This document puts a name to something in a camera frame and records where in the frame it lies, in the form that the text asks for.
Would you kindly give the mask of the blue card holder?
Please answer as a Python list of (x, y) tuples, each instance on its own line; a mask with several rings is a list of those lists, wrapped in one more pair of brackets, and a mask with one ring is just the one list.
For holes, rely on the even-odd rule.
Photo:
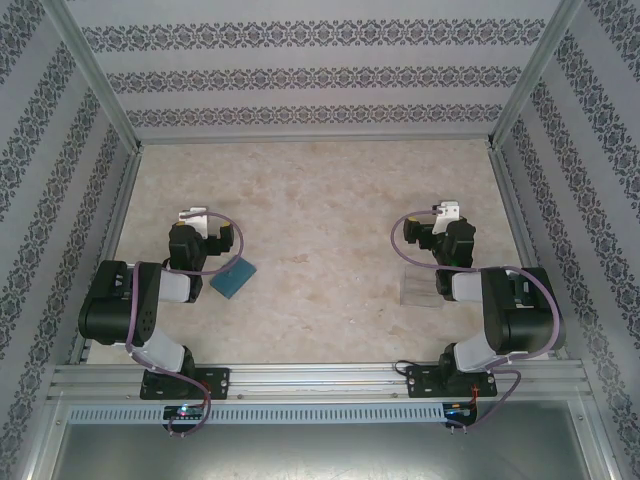
[(223, 271), (215, 274), (209, 285), (225, 299), (231, 299), (254, 276), (257, 269), (244, 258), (239, 257), (232, 264), (228, 262)]

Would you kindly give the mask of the aluminium frame post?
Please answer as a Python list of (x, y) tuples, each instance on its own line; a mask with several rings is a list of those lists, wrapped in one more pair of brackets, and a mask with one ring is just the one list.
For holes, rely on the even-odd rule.
[(127, 148), (137, 150), (141, 141), (119, 102), (106, 74), (94, 55), (66, 0), (40, 0), (57, 32), (74, 57), (82, 75), (94, 91), (111, 124)]
[(488, 136), (488, 151), (497, 152), (504, 144), (530, 93), (537, 85), (559, 42), (565, 35), (584, 0), (559, 0), (557, 8), (541, 34), (513, 92)]

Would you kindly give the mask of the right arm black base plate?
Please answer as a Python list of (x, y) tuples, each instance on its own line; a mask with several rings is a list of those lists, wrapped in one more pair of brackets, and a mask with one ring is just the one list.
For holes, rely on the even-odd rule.
[(406, 385), (410, 398), (480, 398), (497, 396), (495, 378), (482, 372), (446, 372), (435, 365), (409, 366)]

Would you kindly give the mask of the aluminium side rail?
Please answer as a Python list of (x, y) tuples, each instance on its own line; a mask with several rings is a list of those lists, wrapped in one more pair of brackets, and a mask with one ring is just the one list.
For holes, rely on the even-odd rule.
[[(508, 169), (502, 153), (492, 147), (488, 148), (488, 157), (496, 179), (500, 197), (508, 219), (509, 227), (516, 246), (520, 264), (525, 267), (540, 267), (539, 259), (535, 253), (534, 244), (526, 227), (525, 217), (518, 203), (515, 187), (512, 185)], [(551, 358), (563, 348), (566, 339), (566, 326), (564, 319), (560, 318), (554, 330), (550, 331), (549, 344), (542, 345), (521, 359), (542, 360)]]
[[(100, 251), (94, 261), (86, 293), (89, 292), (101, 262), (105, 260), (112, 260), (115, 256), (143, 153), (143, 145), (138, 146), (135, 151), (132, 151), (129, 160), (127, 161), (127, 165), (122, 172), (118, 183), (117, 196), (114, 198), (114, 202), (109, 213), (106, 230), (104, 231), (100, 244)], [(84, 353), (85, 344), (86, 340), (79, 333), (79, 327), (76, 327), (70, 344), (68, 356), (65, 361), (67, 365), (80, 364), (86, 361)]]

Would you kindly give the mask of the aluminium mounting rail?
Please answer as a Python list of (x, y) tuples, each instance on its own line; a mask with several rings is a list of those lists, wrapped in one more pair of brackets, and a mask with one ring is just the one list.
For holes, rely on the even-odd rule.
[[(512, 400), (572, 400), (593, 391), (576, 360), (515, 362), (521, 382)], [(404, 377), (389, 363), (231, 365), (228, 403), (409, 402)], [(69, 365), (54, 369), (46, 399), (78, 403), (133, 403), (143, 368), (135, 365)]]

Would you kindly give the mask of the clear acrylic card stand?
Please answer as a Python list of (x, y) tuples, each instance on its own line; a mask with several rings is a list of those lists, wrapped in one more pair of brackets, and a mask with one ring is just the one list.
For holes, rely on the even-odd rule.
[(400, 282), (400, 305), (405, 307), (441, 308), (444, 298), (436, 286), (431, 269), (407, 265)]

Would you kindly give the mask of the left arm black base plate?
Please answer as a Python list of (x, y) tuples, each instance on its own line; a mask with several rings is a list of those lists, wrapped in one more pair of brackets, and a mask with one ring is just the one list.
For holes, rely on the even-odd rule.
[[(228, 368), (197, 367), (193, 380), (209, 391), (212, 400), (225, 400), (230, 385)], [(174, 376), (145, 370), (139, 396), (142, 400), (203, 400), (203, 391), (190, 382)]]

